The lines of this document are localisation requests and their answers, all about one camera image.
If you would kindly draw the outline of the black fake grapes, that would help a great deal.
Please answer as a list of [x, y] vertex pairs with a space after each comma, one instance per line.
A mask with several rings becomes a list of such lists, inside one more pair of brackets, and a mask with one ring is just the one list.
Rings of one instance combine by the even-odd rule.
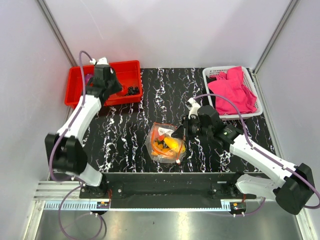
[[133, 95], [138, 95], [140, 93], [140, 89], [138, 86], [125, 86], [123, 90], [123, 95], [124, 96], [133, 96]]

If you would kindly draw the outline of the clear zip top bag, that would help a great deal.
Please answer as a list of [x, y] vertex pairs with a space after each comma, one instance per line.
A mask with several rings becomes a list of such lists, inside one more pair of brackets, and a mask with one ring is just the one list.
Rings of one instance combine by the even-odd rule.
[[164, 164], [181, 164], [186, 155], [183, 140], [172, 137], [177, 127], [154, 122], [146, 136], [144, 145], [153, 161]]

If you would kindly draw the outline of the pink fake fruit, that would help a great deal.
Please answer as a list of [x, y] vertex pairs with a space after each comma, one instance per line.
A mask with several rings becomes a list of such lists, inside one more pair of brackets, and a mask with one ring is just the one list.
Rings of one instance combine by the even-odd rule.
[[86, 74], [86, 75], [84, 76], [85, 84], [87, 84], [92, 77], [93, 77], [92, 74], [90, 74], [90, 73], [89, 73], [89, 74]]

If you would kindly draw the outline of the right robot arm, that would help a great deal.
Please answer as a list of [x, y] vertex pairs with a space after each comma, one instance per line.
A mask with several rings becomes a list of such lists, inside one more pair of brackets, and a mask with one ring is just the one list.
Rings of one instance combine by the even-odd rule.
[[251, 141], [240, 129], [225, 124], [210, 105], [191, 107], [171, 136], [183, 141], [205, 137], [267, 176], [260, 178], [236, 173], [227, 183], [227, 192], [232, 198], [243, 194], [263, 197], [276, 201], [283, 210], [297, 215], [316, 192], [313, 173], [308, 165], [296, 165], [277, 157]]

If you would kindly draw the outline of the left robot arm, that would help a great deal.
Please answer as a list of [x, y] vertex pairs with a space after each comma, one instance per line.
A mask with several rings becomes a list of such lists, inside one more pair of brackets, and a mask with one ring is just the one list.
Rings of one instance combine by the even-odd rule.
[[44, 140], [50, 176], [66, 174], [80, 182], [92, 195], [103, 198], [108, 193], [106, 178], [88, 163], [82, 141], [94, 116], [113, 94], [122, 91], [115, 70], [100, 59], [93, 70], [93, 77], [84, 84], [79, 102], [66, 123]]

